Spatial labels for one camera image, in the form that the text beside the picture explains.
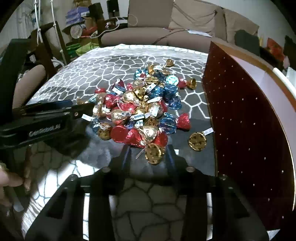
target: sofa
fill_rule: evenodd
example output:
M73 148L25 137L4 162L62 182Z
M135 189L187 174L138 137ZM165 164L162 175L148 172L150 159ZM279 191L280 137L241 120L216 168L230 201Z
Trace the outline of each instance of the sofa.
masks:
M273 67L260 57L235 45L242 29L257 35L259 26L248 18L200 0L130 0L128 27L105 33L103 47L118 44L165 45L208 53L211 41L240 50ZM209 37L187 30L207 33Z

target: wooden edge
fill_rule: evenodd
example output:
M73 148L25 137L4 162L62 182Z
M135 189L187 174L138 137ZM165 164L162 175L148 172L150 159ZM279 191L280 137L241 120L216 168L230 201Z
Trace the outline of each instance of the wooden edge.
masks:
M239 50L233 49L229 46L223 45L221 43L213 41L217 46L219 46L221 49L223 49L227 54L233 55L235 57L238 57L244 61L247 61L248 63L264 70L266 73L269 74L269 76L275 81L275 83L280 87L280 89L284 92L285 96L290 101L291 105L293 106L294 110L296 111L296 99L290 92L290 90L287 88L287 86L281 81L281 79L272 72L272 70L266 66L265 64L261 63L257 59L253 58L252 56L243 53Z

